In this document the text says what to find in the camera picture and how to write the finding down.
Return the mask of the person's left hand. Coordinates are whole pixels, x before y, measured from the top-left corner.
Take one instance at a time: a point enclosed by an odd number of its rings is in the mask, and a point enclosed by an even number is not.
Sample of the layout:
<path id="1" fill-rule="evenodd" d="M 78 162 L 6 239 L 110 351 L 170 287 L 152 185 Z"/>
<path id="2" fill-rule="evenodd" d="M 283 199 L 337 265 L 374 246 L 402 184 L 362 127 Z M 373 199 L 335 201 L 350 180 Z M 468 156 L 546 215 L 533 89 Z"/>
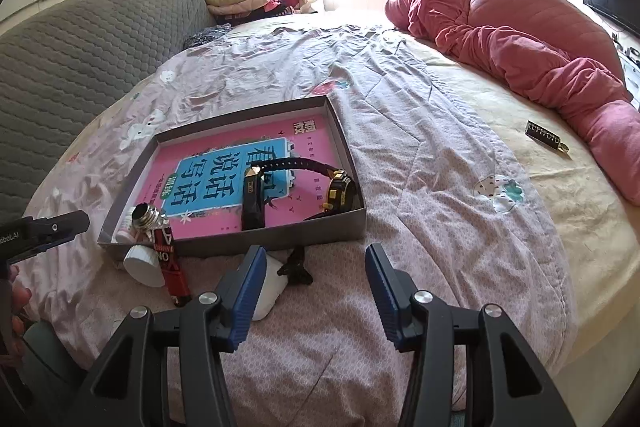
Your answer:
<path id="1" fill-rule="evenodd" d="M 12 335 L 13 335 L 13 349 L 15 356 L 20 359 L 24 355 L 25 345 L 23 343 L 23 336 L 25 332 L 25 323 L 21 319 L 20 314 L 23 309 L 28 305 L 30 298 L 32 298 L 32 291 L 26 288 L 19 280 L 18 274 L 20 274 L 20 268 L 17 265 L 10 266 L 10 278 L 12 286 Z"/>

